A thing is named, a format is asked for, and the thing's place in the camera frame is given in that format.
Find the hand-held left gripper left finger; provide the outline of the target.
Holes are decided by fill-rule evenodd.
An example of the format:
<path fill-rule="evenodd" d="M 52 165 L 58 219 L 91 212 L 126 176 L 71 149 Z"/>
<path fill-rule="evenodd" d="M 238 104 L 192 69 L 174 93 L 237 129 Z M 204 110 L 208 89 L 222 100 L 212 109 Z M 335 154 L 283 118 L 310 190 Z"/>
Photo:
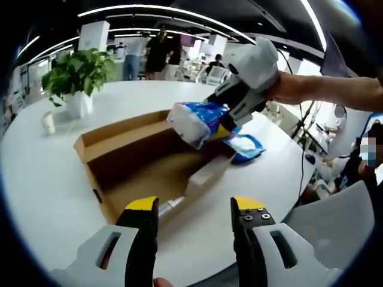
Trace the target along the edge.
<path fill-rule="evenodd" d="M 129 203 L 114 225 L 106 225 L 77 250 L 65 269 L 54 269 L 59 286 L 152 286 L 157 253 L 159 199 Z"/>

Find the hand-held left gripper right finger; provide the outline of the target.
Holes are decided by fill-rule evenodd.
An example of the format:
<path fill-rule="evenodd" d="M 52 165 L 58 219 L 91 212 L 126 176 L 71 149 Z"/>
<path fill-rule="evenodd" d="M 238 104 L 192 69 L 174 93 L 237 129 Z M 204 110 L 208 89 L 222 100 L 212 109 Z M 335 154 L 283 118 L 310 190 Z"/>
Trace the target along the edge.
<path fill-rule="evenodd" d="M 332 286 L 338 268 L 320 263 L 313 246 L 285 223 L 277 223 L 258 200 L 230 199 L 239 286 Z"/>

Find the person's right hand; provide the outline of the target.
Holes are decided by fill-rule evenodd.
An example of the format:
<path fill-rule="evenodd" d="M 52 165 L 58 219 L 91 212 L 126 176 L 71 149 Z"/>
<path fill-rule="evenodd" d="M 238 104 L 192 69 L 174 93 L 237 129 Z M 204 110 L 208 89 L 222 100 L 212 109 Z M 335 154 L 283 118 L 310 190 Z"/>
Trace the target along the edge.
<path fill-rule="evenodd" d="M 299 83 L 300 80 L 297 75 L 279 71 L 275 83 L 265 90 L 265 99 L 289 105 L 297 105 L 301 103 Z"/>

